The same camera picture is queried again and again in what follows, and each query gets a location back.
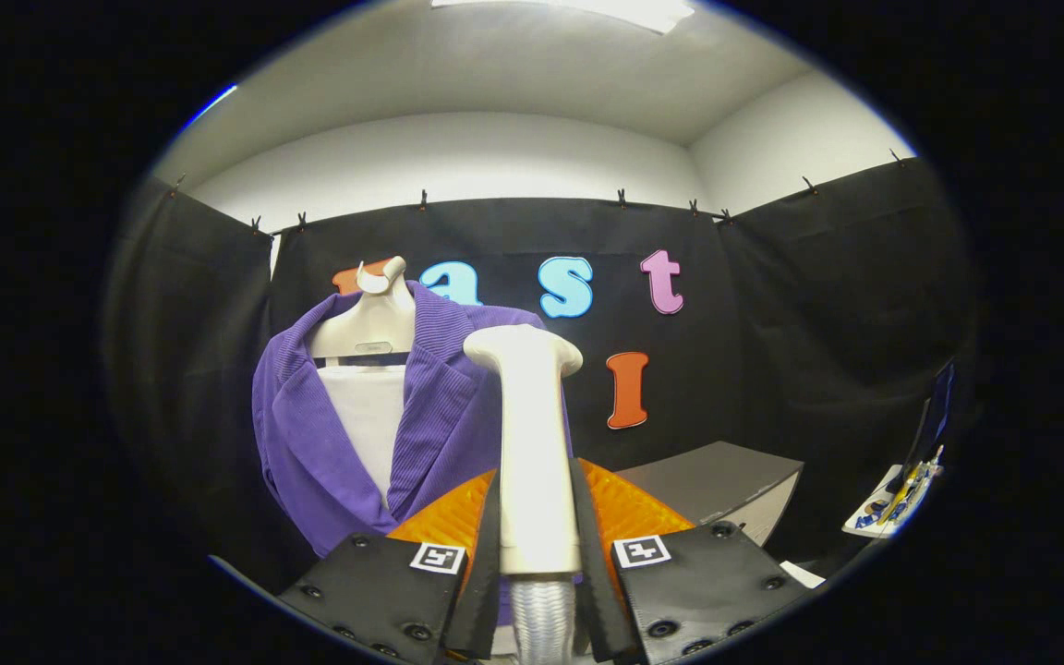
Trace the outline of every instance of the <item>jacket collar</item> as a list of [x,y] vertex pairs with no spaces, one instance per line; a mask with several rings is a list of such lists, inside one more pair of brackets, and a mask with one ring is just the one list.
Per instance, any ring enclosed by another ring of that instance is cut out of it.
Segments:
[[[419,282],[406,281],[405,285],[410,287],[416,305],[414,352],[428,354],[428,358],[435,362],[455,367],[460,371],[477,367],[469,362],[465,353],[462,353],[462,340],[466,339],[469,333],[473,333],[473,325],[470,323],[462,305],[448,298],[442,298]],[[275,368],[280,384],[289,382],[290,378],[303,367],[312,369],[316,367],[306,348],[309,333],[322,321],[350,311],[352,305],[360,302],[362,295],[360,292],[349,296],[334,294],[286,330],[275,358]]]

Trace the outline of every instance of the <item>white wall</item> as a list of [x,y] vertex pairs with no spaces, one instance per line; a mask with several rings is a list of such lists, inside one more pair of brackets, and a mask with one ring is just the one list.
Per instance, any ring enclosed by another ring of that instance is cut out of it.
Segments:
[[680,146],[547,116],[409,116],[284,144],[186,189],[262,231],[377,207],[489,198],[617,200],[688,206],[704,193]]
[[812,184],[890,164],[911,147],[868,105],[819,72],[748,102],[692,145],[709,194],[701,210],[739,214]]

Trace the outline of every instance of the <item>ceiling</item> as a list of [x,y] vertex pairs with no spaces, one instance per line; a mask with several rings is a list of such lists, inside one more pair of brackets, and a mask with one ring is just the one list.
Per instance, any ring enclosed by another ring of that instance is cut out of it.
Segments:
[[416,114],[497,111],[598,122],[689,146],[745,102],[811,71],[737,17],[696,13],[660,35],[544,5],[431,9],[387,0],[317,27],[238,81],[153,173],[216,173],[325,130]]

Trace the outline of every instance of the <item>purple corduroy jacket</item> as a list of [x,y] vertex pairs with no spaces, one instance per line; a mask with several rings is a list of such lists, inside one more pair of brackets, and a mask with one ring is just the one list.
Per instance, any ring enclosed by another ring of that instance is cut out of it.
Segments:
[[[532,312],[460,305],[418,282],[413,349],[396,433],[388,510],[347,438],[314,359],[307,333],[349,311],[360,294],[332,295],[269,340],[253,375],[253,426],[270,495],[326,556],[354,531],[387,534],[481,472],[499,467],[502,408],[497,375],[462,352],[469,333],[494,326],[544,329]],[[566,445],[572,454],[567,414]],[[502,584],[500,625],[511,624]]]

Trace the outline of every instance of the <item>black curtain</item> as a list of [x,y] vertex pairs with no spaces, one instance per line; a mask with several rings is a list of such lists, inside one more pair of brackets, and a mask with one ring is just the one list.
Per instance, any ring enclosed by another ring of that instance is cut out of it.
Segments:
[[110,268],[102,353],[122,440],[196,554],[278,588],[313,551],[265,492],[249,399],[269,294],[268,235],[155,180]]
[[742,303],[742,442],[807,463],[766,548],[793,561],[854,550],[863,541],[841,533],[844,517],[902,462],[950,359],[957,416],[945,442],[969,422],[977,277],[962,225],[911,159],[718,230]]
[[[680,264],[676,315],[651,304],[639,263],[666,249]],[[731,271],[708,214],[569,199],[451,201],[396,206],[306,223],[283,233],[269,287],[270,331],[281,332],[336,292],[331,278],[360,261],[394,254],[417,279],[440,262],[466,262],[479,275],[479,300],[541,315],[585,362],[564,380],[573,451],[612,470],[654,462],[718,438],[738,440],[742,370]],[[576,318],[549,318],[536,271],[549,257],[583,256],[594,269],[594,303]],[[647,421],[613,431],[614,353],[643,352]]]
[[[960,395],[975,348],[958,219],[919,160],[882,165],[736,215],[563,199],[468,200],[350,214],[269,237],[169,186],[135,197],[106,307],[122,433],[188,530],[259,584],[288,584],[313,552],[266,493],[250,379],[271,335],[336,290],[334,273],[400,254],[406,278],[477,270],[486,305],[536,312],[585,365],[564,382],[575,453],[618,471],[727,440],[805,462],[767,548],[805,561],[858,538],[841,522],[904,458],[930,380],[951,358]],[[639,263],[681,266],[684,304],[655,311]],[[583,316],[549,318],[537,269],[594,269]],[[612,431],[605,360],[643,352],[647,421]]]

